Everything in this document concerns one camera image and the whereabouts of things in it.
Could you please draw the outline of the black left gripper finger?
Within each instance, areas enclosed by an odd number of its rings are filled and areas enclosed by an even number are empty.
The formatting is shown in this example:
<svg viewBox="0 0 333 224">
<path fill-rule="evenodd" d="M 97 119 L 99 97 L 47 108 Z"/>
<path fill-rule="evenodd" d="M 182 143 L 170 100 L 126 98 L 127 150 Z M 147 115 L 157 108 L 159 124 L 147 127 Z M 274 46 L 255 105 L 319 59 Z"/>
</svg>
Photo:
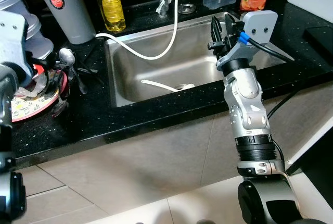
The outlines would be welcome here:
<svg viewBox="0 0 333 224">
<path fill-rule="evenodd" d="M 33 81 L 27 86 L 27 97 L 38 97 L 43 95 L 48 88 L 50 74 L 37 74 Z"/>
<path fill-rule="evenodd" d="M 58 102 L 52 108 L 52 117 L 58 117 L 69 106 L 67 97 L 69 95 L 69 78 L 66 71 L 58 72 Z"/>
</svg>

